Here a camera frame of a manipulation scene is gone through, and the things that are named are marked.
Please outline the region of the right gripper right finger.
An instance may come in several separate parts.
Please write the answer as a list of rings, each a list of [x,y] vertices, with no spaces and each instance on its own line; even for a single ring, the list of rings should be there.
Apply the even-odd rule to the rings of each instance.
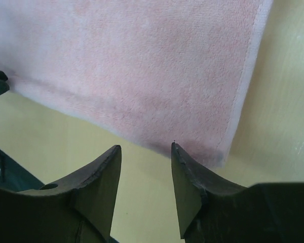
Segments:
[[[304,242],[304,182],[243,187],[171,145],[180,237],[185,242]]]

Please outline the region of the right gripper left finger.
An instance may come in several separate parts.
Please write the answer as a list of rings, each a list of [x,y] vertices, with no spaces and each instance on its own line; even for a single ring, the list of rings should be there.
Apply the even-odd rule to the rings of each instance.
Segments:
[[[0,242],[114,242],[121,163],[121,147],[115,145],[40,189],[0,187]]]

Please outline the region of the pink towel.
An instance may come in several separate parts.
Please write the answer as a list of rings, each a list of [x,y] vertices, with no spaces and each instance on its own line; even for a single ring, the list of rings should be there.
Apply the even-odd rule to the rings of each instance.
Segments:
[[[0,1],[11,90],[207,167],[225,162],[271,1]]]

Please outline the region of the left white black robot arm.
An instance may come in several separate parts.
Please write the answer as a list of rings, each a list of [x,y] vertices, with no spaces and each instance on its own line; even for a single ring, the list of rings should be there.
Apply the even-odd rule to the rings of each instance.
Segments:
[[[0,70],[0,95],[10,90],[8,77]],[[44,186],[38,178],[20,166],[0,149],[0,187],[14,192],[40,189]]]

